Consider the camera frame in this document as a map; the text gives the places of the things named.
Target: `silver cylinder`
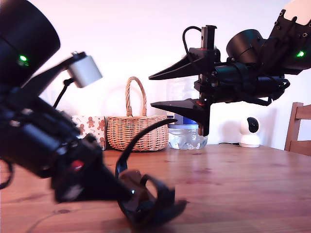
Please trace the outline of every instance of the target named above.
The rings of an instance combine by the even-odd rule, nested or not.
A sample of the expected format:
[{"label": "silver cylinder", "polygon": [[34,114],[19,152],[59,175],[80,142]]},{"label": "silver cylinder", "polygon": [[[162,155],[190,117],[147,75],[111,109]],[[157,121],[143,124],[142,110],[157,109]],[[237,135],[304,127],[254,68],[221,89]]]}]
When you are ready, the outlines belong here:
[{"label": "silver cylinder", "polygon": [[91,56],[86,56],[82,60],[73,63],[69,66],[67,72],[79,88],[90,85],[103,77]]}]

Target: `basket handle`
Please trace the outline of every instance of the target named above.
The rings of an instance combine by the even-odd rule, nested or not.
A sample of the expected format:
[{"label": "basket handle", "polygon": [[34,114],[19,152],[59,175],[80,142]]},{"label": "basket handle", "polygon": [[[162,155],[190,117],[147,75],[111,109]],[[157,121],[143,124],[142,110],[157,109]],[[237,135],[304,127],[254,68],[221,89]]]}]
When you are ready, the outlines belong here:
[{"label": "basket handle", "polygon": [[128,79],[127,81],[127,84],[126,84],[126,89],[125,89],[125,97],[126,97],[126,116],[127,117],[132,117],[133,116],[133,113],[132,113],[132,106],[131,106],[131,102],[130,102],[130,84],[131,84],[131,81],[132,80],[135,80],[139,87],[140,87],[140,90],[141,90],[141,93],[142,93],[142,100],[143,100],[143,107],[142,107],[142,115],[144,117],[147,116],[147,99],[146,99],[146,93],[145,93],[145,90],[140,82],[140,80],[136,77],[131,77]]}]

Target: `green led light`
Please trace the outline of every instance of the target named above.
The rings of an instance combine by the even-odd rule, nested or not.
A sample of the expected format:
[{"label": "green led light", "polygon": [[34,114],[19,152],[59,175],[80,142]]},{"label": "green led light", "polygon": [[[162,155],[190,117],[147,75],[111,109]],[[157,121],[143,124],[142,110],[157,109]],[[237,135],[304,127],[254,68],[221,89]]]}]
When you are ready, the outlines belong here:
[{"label": "green led light", "polygon": [[299,54],[297,54],[297,57],[303,57],[305,53],[303,51],[300,51]]},{"label": "green led light", "polygon": [[20,58],[20,60],[22,60],[22,61],[24,61],[24,62],[27,61],[27,58],[26,58],[25,56],[23,56],[23,55],[19,56],[19,58]]}]

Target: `wooden chair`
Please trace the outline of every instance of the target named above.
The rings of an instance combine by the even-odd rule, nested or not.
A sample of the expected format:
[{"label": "wooden chair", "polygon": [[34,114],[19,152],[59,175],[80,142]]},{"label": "wooden chair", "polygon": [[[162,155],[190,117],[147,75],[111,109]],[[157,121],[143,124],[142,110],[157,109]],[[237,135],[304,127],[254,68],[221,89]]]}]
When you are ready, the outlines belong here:
[{"label": "wooden chair", "polygon": [[311,141],[298,141],[300,120],[311,120],[311,105],[293,103],[290,123],[288,126],[285,149],[299,154],[311,156]]}]

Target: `camera lens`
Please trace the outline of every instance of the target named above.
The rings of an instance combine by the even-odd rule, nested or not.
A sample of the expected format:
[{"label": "camera lens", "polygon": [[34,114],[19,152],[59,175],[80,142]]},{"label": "camera lens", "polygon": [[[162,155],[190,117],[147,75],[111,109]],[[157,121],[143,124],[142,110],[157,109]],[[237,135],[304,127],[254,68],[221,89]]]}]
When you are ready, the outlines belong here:
[{"label": "camera lens", "polygon": [[253,118],[253,117],[249,117],[247,119],[248,121],[248,129],[251,133],[256,133],[259,129],[259,124],[258,124],[258,121]]}]

